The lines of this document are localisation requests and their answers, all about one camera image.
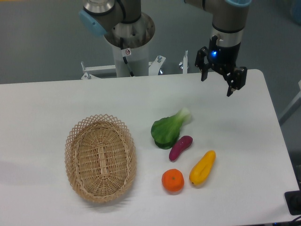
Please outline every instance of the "sticker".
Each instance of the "sticker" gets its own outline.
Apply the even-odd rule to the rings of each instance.
[[[121,54],[123,57],[127,57],[130,56],[132,54],[132,51],[130,48],[125,48],[121,51]]]

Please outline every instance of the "cable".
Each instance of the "cable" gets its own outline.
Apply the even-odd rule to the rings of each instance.
[[[298,216],[297,218],[295,218],[294,220],[292,220],[291,222],[289,222],[290,226],[297,226],[297,225],[301,225],[301,221],[298,221],[301,218],[301,216]]]
[[[124,48],[123,48],[123,38],[120,38],[120,49],[121,49],[121,50],[124,49]],[[135,76],[134,76],[134,73],[133,73],[133,71],[132,71],[131,66],[128,64],[127,58],[126,58],[125,56],[123,56],[122,58],[123,58],[123,61],[124,61],[124,63],[126,64],[126,66],[127,66],[127,68],[128,68],[128,71],[130,72],[131,77],[135,77]]]

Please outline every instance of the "metal bracket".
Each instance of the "metal bracket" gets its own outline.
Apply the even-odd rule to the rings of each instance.
[[[160,73],[160,69],[165,62],[166,57],[157,56],[157,58],[153,62],[149,62],[149,75],[158,75]],[[99,77],[94,76],[93,74],[102,75],[108,73],[115,73],[116,67],[115,65],[107,65],[107,66],[97,66],[97,67],[85,67],[84,62],[81,62],[81,67],[84,75],[81,77],[84,79],[99,79]]]
[[[292,114],[301,106],[301,80],[299,81],[300,92],[292,99],[283,112],[279,115],[279,125],[282,126]]]
[[[188,71],[188,50],[185,51],[185,55],[183,57],[183,74],[187,74]]]

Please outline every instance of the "basket rim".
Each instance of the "basket rim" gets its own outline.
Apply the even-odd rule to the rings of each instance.
[[[80,146],[81,141],[85,136],[87,136],[88,133],[95,129],[109,129],[111,131],[114,131],[119,139],[122,142],[122,145],[124,147],[125,156],[126,156],[126,177],[123,181],[123,184],[118,190],[116,190],[114,193],[101,196],[101,195],[94,195],[91,192],[88,192],[84,186],[84,182],[82,178],[79,175],[79,161],[78,161],[78,149]],[[74,155],[71,156],[72,159],[69,160],[69,162],[66,159],[67,152],[73,152]],[[72,164],[73,167],[75,167],[75,170],[72,172],[68,172],[67,164]],[[113,200],[115,198],[118,198],[120,195],[122,195],[133,183],[133,180],[136,175],[136,154],[135,154],[135,144],[133,141],[133,138],[129,132],[129,129],[123,123],[121,120],[119,120],[117,117],[114,117],[113,115],[94,115],[87,117],[83,119],[82,121],[78,122],[70,131],[70,134],[66,140],[65,144],[65,164],[66,164],[66,172],[68,176],[68,180],[74,189],[75,185],[78,184],[80,186],[81,193],[85,193],[85,196],[89,196],[92,199],[89,199],[92,202],[97,201],[103,201],[106,200]]]

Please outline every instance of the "blue joint cap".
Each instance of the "blue joint cap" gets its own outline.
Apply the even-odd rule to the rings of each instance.
[[[252,2],[252,0],[225,0],[225,1],[235,7],[247,7]]]
[[[107,31],[83,9],[79,12],[79,18],[84,26],[96,37],[103,36]]]

